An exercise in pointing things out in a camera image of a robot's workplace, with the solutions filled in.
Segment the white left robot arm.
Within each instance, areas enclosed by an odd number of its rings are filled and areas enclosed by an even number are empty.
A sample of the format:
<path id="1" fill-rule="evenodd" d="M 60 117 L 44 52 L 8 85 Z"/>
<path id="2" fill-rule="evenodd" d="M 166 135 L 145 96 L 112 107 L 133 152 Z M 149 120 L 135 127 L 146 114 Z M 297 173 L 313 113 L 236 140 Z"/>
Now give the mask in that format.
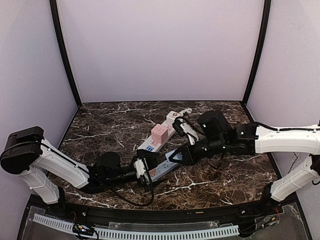
<path id="1" fill-rule="evenodd" d="M 67 181 L 86 194 L 115 192 L 114 187 L 137 182 L 154 192 L 151 171 L 158 166 L 159 153 L 139 149 L 131 163 L 121 165 L 120 155 L 113 151 L 99 156 L 92 166 L 79 163 L 57 150 L 44 137 L 39 126 L 11 133 L 0 155 L 3 170 L 18 175 L 47 205 L 62 204 L 65 194 L 51 182 L 46 172 Z"/>

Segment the large pink cube adapter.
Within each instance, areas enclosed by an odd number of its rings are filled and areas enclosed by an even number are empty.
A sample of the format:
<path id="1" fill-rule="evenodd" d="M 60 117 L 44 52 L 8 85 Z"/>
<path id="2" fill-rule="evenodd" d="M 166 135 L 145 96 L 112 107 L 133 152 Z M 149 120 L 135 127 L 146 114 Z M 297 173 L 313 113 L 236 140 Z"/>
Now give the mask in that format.
<path id="1" fill-rule="evenodd" d="M 151 138 L 153 141 L 162 144 L 168 137 L 168 128 L 161 124 L 157 124 L 151 130 Z"/>

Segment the small pink cube adapter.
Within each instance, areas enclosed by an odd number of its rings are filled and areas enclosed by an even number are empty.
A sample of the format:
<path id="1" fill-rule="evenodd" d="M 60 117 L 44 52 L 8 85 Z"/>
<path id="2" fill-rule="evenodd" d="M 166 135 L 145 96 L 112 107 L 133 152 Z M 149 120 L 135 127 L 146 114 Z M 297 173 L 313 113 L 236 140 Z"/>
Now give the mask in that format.
<path id="1" fill-rule="evenodd" d="M 150 174 L 151 176 L 155 176 L 156 173 L 157 173 L 157 169 L 156 169 L 156 168 L 154 168 L 154 169 L 152 169 L 152 170 L 149 171 L 149 174 Z"/>

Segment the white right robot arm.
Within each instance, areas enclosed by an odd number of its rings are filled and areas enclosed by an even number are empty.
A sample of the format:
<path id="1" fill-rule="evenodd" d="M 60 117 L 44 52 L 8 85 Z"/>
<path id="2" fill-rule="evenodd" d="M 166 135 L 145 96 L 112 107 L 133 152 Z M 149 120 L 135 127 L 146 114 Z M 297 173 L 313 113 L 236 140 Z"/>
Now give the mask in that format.
<path id="1" fill-rule="evenodd" d="M 210 110 L 197 118 L 205 137 L 197 140 L 189 131 L 181 135 L 190 142 L 181 145 L 166 158 L 173 163 L 192 166 L 217 154 L 255 155 L 272 152 L 307 153 L 305 160 L 281 179 L 268 184 L 263 199 L 281 202 L 290 194 L 320 177 L 320 126 L 271 127 L 251 122 L 232 128 L 221 111 Z"/>

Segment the white multicolour power strip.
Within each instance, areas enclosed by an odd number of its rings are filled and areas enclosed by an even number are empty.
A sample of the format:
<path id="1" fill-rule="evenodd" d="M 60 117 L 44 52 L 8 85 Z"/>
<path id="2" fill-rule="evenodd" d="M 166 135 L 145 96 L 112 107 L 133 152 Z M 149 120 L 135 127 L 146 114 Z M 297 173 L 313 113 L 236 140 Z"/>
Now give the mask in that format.
<path id="1" fill-rule="evenodd" d="M 161 124 L 156 124 L 150 131 L 148 138 L 138 147 L 138 149 L 157 153 L 176 132 L 173 123 L 177 117 L 183 117 L 184 113 L 170 111 L 166 119 Z"/>

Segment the white cube socket adapter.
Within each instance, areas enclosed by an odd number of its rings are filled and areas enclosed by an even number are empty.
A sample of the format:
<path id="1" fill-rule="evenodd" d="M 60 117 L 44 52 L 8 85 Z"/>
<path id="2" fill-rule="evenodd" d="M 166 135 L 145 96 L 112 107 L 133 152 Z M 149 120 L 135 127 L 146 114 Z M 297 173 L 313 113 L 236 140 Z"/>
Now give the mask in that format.
<path id="1" fill-rule="evenodd" d="M 166 120 L 165 120 L 165 123 L 168 125 L 168 126 L 172 126 L 172 124 L 174 123 L 175 119 L 177 117 L 180 117 L 181 114 L 178 113 L 178 112 L 175 112 L 175 111 L 170 111 L 167 115 L 166 115 Z"/>

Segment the blue small power strip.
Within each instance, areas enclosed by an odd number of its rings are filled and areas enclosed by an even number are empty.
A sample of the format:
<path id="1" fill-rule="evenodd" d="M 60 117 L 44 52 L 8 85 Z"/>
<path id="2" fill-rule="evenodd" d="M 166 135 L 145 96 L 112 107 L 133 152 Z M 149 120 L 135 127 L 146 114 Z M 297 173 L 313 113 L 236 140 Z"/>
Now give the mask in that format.
<path id="1" fill-rule="evenodd" d="M 158 181 L 161 177 L 179 166 L 178 163 L 169 160 L 169 157 L 175 152 L 175 149 L 164 155 L 164 160 L 155 168 L 155 174 L 150 175 L 152 182 Z"/>

